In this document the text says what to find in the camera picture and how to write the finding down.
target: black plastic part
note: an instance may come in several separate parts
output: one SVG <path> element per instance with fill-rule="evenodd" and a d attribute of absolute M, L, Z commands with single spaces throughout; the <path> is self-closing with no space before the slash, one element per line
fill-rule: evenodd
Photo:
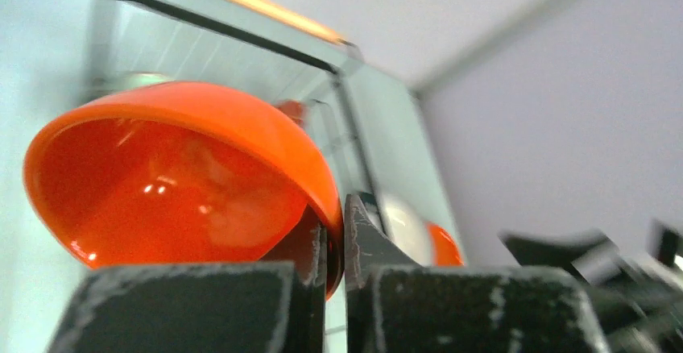
<path fill-rule="evenodd" d="M 605 334 L 625 327 L 643 317 L 639 306 L 619 292 L 599 287 L 584 285 L 593 311 Z"/>
<path fill-rule="evenodd" d="M 583 276 L 574 267 L 575 261 L 592 251 L 606 251 L 609 246 L 614 246 L 610 238 L 597 230 L 584 234 L 580 241 L 535 239 L 518 234 L 503 234 L 500 238 L 520 265 L 561 268 L 579 279 L 583 279 Z"/>
<path fill-rule="evenodd" d="M 349 352 L 607 352 L 578 282 L 555 268 L 423 268 L 346 199 Z"/>
<path fill-rule="evenodd" d="M 264 258 L 273 261 L 91 272 L 48 351 L 322 351 L 327 237 L 311 216 Z"/>
<path fill-rule="evenodd" d="M 672 227 L 666 225 L 663 222 L 655 220 L 654 225 L 655 233 L 657 234 L 657 245 L 655 250 L 655 257 L 668 268 L 674 268 L 676 260 L 676 255 L 679 253 L 683 254 L 683 239 L 681 234 L 674 230 Z"/>
<path fill-rule="evenodd" d="M 614 352 L 657 351 L 643 350 L 642 346 L 653 345 L 665 341 L 668 336 L 676 335 L 683 319 L 683 301 L 674 302 L 650 317 L 633 323 L 621 330 L 609 334 L 608 340 Z"/>

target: bowl rim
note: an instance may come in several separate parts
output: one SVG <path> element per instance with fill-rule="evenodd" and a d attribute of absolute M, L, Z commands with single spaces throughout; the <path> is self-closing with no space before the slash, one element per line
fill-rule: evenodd
<path fill-rule="evenodd" d="M 286 121 L 278 122 L 278 128 L 282 128 L 284 130 L 283 134 L 288 137 L 288 139 L 284 140 L 284 144 L 287 144 L 290 139 L 294 139 L 295 141 L 300 142 L 300 144 L 310 146 L 310 148 L 313 150 L 312 153 L 316 154 L 311 156 L 310 160 L 322 161 L 322 164 L 324 164 L 323 168 L 327 169 L 328 173 L 318 174 L 316 177 L 314 177 L 317 179 L 317 182 L 311 184 L 310 182 L 306 182 L 304 180 L 305 177 L 294 174 L 294 171 L 291 167 L 286 166 L 286 164 L 281 164 L 281 161 L 269 156 L 269 151 L 266 150 L 263 142 L 259 142 L 258 137 L 256 139 L 245 139 L 245 137 L 241 135 L 230 134 L 229 131 L 233 131 L 234 127 L 230 127 L 229 124 L 218 123 L 217 121 L 202 118 L 201 116 L 195 115 L 191 112 L 173 110 L 172 108 L 168 108 L 163 105 L 153 106 L 144 102 L 130 103 L 127 101 L 127 98 L 133 94 L 142 93 L 141 98 L 143 98 L 145 92 L 152 90 L 187 91 L 191 89 L 195 93 L 198 88 L 212 91 L 230 91 L 247 95 L 249 98 L 254 100 L 254 105 L 260 105 L 259 107 L 261 110 L 263 110 L 263 112 L 272 113 L 275 115 L 275 118 Z M 29 197 L 29 201 L 33 205 L 37 214 L 40 216 L 41 220 L 46 222 L 46 227 L 72 255 L 79 260 L 83 259 L 82 256 L 76 255 L 70 249 L 70 247 L 66 247 L 66 244 L 64 244 L 63 241 L 63 239 L 66 239 L 66 236 L 64 236 L 65 234 L 56 233 L 53 227 L 47 225 L 45 218 L 51 217 L 50 209 L 47 207 L 47 203 L 42 198 L 41 193 L 39 192 L 38 187 L 32 181 L 32 178 L 36 173 L 36 170 L 38 169 L 50 142 L 59 134 L 82 123 L 116 118 L 140 119 L 164 123 L 210 136 L 223 143 L 231 145 L 236 150 L 247 156 L 251 156 L 255 160 L 267 166 L 271 171 L 281 175 L 282 177 L 285 177 L 292 182 L 293 186 L 298 188 L 298 190 L 300 190 L 306 197 L 308 204 L 316 212 L 322 225 L 328 230 L 329 246 L 327 247 L 327 296 L 328 298 L 331 297 L 332 293 L 341 281 L 344 270 L 344 258 L 342 254 L 344 250 L 343 221 L 337 187 L 324 156 L 315 146 L 315 143 L 310 139 L 310 137 L 308 137 L 308 135 L 290 118 L 277 110 L 275 106 L 247 93 L 243 93 L 242 91 L 205 82 L 170 81 L 123 91 L 121 93 L 106 95 L 103 98 L 99 98 L 81 107 L 70 110 L 67 113 L 53 119 L 50 123 L 43 127 L 31 141 L 24 157 L 23 166 L 23 182 Z M 334 194 L 336 204 L 329 203 L 332 197 L 330 193 Z"/>

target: light blue wall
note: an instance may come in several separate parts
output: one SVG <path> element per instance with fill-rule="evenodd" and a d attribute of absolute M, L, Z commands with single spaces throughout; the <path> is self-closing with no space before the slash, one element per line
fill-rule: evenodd
<path fill-rule="evenodd" d="M 343 53 L 327 44 L 221 0 L 170 1 L 333 64 L 346 61 Z M 1 352 L 43 350 L 83 273 L 33 214 L 23 192 L 21 166 L 38 129 L 78 103 L 89 10 L 90 0 L 0 0 Z M 131 13 L 127 10 L 123 15 L 128 19 Z M 276 81 L 278 73 L 263 74 Z M 418 109 L 405 86 L 369 67 L 349 78 L 348 85 L 379 184 L 408 199 L 425 219 L 441 224 L 457 239 Z M 303 82 L 299 86 L 288 91 L 289 98 L 310 89 Z M 319 131 L 322 121 L 313 117 Z M 344 153 L 353 155 L 348 145 Z M 345 191 L 363 188 L 358 167 L 350 162 L 354 176 L 344 183 Z M 337 297 L 331 304 L 330 325 L 344 323 L 343 303 L 343 297 Z M 337 339 L 341 346 L 343 338 Z"/>

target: orange object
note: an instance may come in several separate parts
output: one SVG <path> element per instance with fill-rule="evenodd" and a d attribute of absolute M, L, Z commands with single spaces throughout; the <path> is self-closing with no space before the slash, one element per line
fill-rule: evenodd
<path fill-rule="evenodd" d="M 440 226 L 428 222 L 429 234 L 434 244 L 435 263 L 437 266 L 464 266 L 457 244 Z"/>
<path fill-rule="evenodd" d="M 323 155 L 285 114 L 234 89 L 169 82 L 71 110 L 31 142 L 24 183 L 92 268 L 258 260 L 311 206 L 330 239 L 328 295 L 342 276 L 342 211 Z"/>
<path fill-rule="evenodd" d="M 278 110 L 287 115 L 299 127 L 304 127 L 304 117 L 306 116 L 306 109 L 301 102 L 284 101 L 276 106 Z"/>

